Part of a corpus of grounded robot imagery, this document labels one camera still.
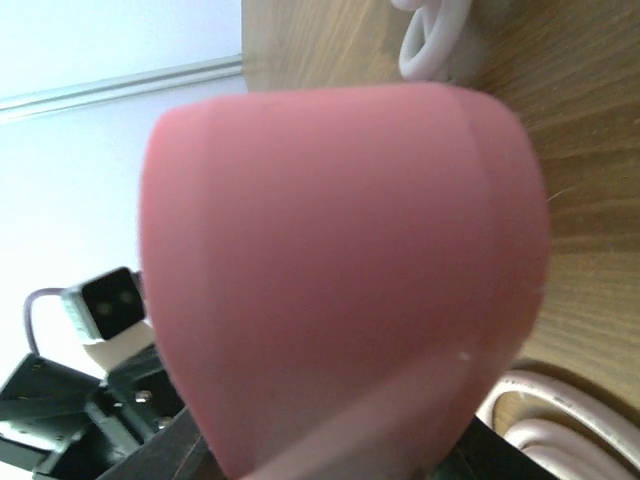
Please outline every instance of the power cord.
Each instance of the power cord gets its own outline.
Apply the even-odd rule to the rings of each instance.
[[[603,403],[552,377],[512,370],[498,382],[477,411],[494,428],[494,409],[505,393],[538,397],[580,421],[626,458],[640,473],[640,429]],[[625,467],[586,438],[546,420],[524,420],[505,440],[561,480],[633,480]]]
[[[29,350],[31,353],[40,356],[40,349],[36,342],[36,336],[33,331],[33,303],[41,298],[48,296],[60,296],[64,288],[42,288],[30,293],[24,301],[22,306],[22,315],[24,319],[24,330],[27,335],[27,343],[29,344]]]

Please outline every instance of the wooden surface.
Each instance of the wooden surface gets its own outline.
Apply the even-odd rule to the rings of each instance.
[[[410,15],[389,0],[243,8],[251,90],[400,81]],[[519,114],[551,197],[546,301],[519,363],[640,424],[640,1],[483,0],[472,20],[490,54],[470,86]]]

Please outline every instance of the pink plastic object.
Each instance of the pink plastic object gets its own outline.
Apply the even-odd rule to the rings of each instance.
[[[141,231],[166,365],[251,480],[436,465],[528,335],[549,249],[523,128],[439,84],[173,110]]]

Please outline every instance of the black cable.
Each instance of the black cable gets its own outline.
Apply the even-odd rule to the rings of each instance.
[[[42,288],[40,290],[36,290],[33,293],[30,293],[29,296],[27,296],[27,298],[24,300],[24,304],[22,306],[24,331],[27,334],[29,350],[31,350],[31,353],[33,353],[34,355],[40,356],[40,349],[38,349],[36,337],[33,333],[33,302],[35,302],[40,297],[60,296],[63,291],[64,288]]]

